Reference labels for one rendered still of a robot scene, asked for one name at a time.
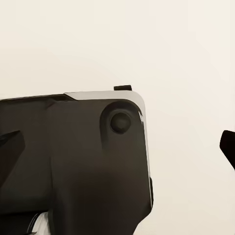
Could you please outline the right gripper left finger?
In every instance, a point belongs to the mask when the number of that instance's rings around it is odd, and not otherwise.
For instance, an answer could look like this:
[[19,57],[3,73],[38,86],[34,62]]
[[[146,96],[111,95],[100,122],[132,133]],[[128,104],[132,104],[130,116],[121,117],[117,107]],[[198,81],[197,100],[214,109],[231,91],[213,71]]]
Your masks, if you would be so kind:
[[25,150],[21,130],[0,136],[0,189]]

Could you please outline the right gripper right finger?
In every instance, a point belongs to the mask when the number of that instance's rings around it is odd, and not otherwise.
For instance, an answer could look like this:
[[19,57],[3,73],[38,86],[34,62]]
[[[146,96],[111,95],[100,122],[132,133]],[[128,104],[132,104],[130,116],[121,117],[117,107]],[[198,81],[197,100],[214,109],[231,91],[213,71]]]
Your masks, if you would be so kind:
[[235,169],[235,132],[224,130],[219,147]]

